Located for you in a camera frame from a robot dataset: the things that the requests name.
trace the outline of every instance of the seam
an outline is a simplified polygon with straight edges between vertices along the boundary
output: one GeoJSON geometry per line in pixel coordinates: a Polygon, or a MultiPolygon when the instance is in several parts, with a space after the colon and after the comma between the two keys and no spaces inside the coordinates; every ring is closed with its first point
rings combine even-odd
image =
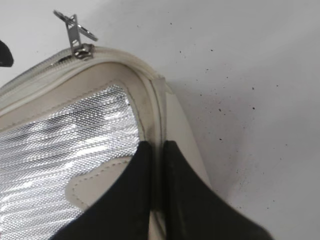
{"type": "Polygon", "coordinates": [[[39,112],[38,114],[29,116],[29,117],[27,117],[27,118],[25,118],[25,119],[23,119],[23,120],[21,120],[21,121],[14,122],[14,123],[12,123],[12,124],[10,124],[10,125],[7,125],[7,126],[5,126],[5,127],[3,127],[3,128],[0,128],[0,131],[6,131],[6,130],[12,128],[12,127],[15,127],[15,126],[17,126],[17,125],[20,125],[20,124],[22,124],[22,123],[24,123],[24,122],[26,122],[26,121],[29,121],[29,120],[31,120],[31,119],[33,119],[33,118],[40,117],[41,115],[44,115],[44,114],[48,114],[48,113],[51,112],[52,110],[54,110],[54,109],[56,109],[56,108],[63,107],[63,106],[66,105],[66,104],[70,104],[70,103],[74,102],[76,99],[78,99],[78,98],[80,98],[80,97],[83,97],[84,95],[94,93],[94,92],[100,90],[101,88],[110,85],[110,83],[111,83],[111,82],[108,82],[108,83],[106,83],[106,84],[104,84],[104,85],[101,85],[101,86],[99,86],[99,87],[96,87],[96,88],[94,88],[94,89],[92,89],[92,90],[90,90],[90,91],[83,92],[82,94],[77,95],[77,96],[75,96],[75,97],[73,97],[73,98],[70,98],[70,99],[68,99],[67,101],[64,101],[63,103],[60,103],[60,104],[58,104],[58,105],[55,105],[55,106],[53,106],[53,107],[51,107],[51,108],[49,108],[49,109],[47,109],[47,110],[45,110],[45,111],[41,111],[41,112],[39,112]]]}
{"type": "Polygon", "coordinates": [[[105,166],[104,168],[102,168],[98,173],[96,173],[95,175],[93,176],[90,176],[90,177],[85,177],[83,179],[79,179],[77,182],[74,183],[73,187],[72,187],[72,197],[75,198],[75,200],[77,200],[78,202],[80,202],[82,205],[86,206],[86,208],[88,208],[89,206],[84,203],[80,198],[79,196],[76,194],[76,187],[82,183],[82,182],[85,182],[85,181],[88,181],[88,180],[91,180],[91,179],[94,179],[94,178],[97,178],[99,177],[99,175],[101,173],[103,173],[105,170],[109,169],[109,168],[112,168],[114,166],[118,166],[118,165],[121,165],[121,164],[127,164],[129,161],[128,160],[124,160],[122,162],[118,162],[118,163],[113,163],[112,165],[108,165],[108,166],[105,166]]]}

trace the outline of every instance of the zipper slider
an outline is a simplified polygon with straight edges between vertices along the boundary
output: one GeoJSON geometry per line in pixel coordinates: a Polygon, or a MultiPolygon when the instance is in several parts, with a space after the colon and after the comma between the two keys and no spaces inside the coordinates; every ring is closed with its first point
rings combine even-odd
{"type": "Polygon", "coordinates": [[[63,15],[61,12],[54,10],[54,15],[65,22],[66,30],[69,37],[70,48],[72,55],[80,60],[87,61],[94,57],[94,45],[81,43],[80,33],[85,35],[87,38],[97,41],[98,38],[90,31],[85,29],[83,26],[78,24],[78,18],[76,14],[71,17],[63,15]]]}

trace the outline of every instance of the black object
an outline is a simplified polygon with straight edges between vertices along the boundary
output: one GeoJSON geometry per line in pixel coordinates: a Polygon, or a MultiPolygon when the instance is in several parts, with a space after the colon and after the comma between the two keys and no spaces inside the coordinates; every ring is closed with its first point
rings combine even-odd
{"type": "Polygon", "coordinates": [[[12,67],[14,64],[14,58],[7,47],[2,41],[0,41],[0,67],[12,67]]]}
{"type": "Polygon", "coordinates": [[[164,144],[163,159],[167,240],[272,240],[202,182],[176,142],[164,144]]]}
{"type": "Polygon", "coordinates": [[[111,188],[51,240],[147,240],[152,148],[143,141],[111,188]]]}

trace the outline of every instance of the stitching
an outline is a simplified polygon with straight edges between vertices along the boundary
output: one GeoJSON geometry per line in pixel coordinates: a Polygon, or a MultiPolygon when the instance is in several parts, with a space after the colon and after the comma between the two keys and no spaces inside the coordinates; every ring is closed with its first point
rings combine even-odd
{"type": "Polygon", "coordinates": [[[132,106],[132,111],[133,111],[133,114],[135,115],[136,113],[136,117],[137,117],[137,121],[139,122],[138,126],[140,125],[141,126],[141,130],[142,130],[142,134],[143,134],[143,139],[145,140],[146,139],[146,135],[145,135],[145,127],[143,125],[143,122],[141,120],[141,116],[140,116],[140,111],[138,110],[138,105],[136,103],[136,100],[135,98],[131,95],[131,93],[129,92],[129,89],[128,89],[128,86],[122,81],[122,80],[118,80],[123,86],[120,86],[122,87],[123,89],[125,88],[125,92],[126,94],[129,96],[129,100],[131,99],[132,102],[133,102],[133,106],[132,106]]]}
{"type": "Polygon", "coordinates": [[[91,179],[94,179],[94,178],[97,178],[99,177],[99,175],[104,172],[105,170],[109,169],[109,168],[112,168],[114,166],[117,166],[117,165],[121,165],[121,164],[127,164],[129,161],[128,160],[124,160],[122,162],[118,162],[118,163],[113,163],[112,165],[108,165],[108,166],[105,166],[103,169],[101,169],[98,173],[96,173],[95,175],[93,176],[90,176],[90,177],[85,177],[83,179],[79,179],[76,183],[74,183],[73,187],[72,187],[72,196],[77,200],[79,201],[82,205],[84,205],[86,208],[88,208],[89,206],[84,203],[76,194],[76,187],[84,182],[84,181],[88,181],[88,180],[91,180],[91,179]]]}

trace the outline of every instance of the leather trim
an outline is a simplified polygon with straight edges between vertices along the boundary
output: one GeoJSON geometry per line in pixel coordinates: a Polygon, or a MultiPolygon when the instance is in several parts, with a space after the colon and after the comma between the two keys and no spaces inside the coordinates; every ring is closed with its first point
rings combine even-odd
{"type": "Polygon", "coordinates": [[[83,211],[92,206],[119,178],[131,157],[109,160],[87,174],[74,177],[65,189],[66,199],[83,211]]]}

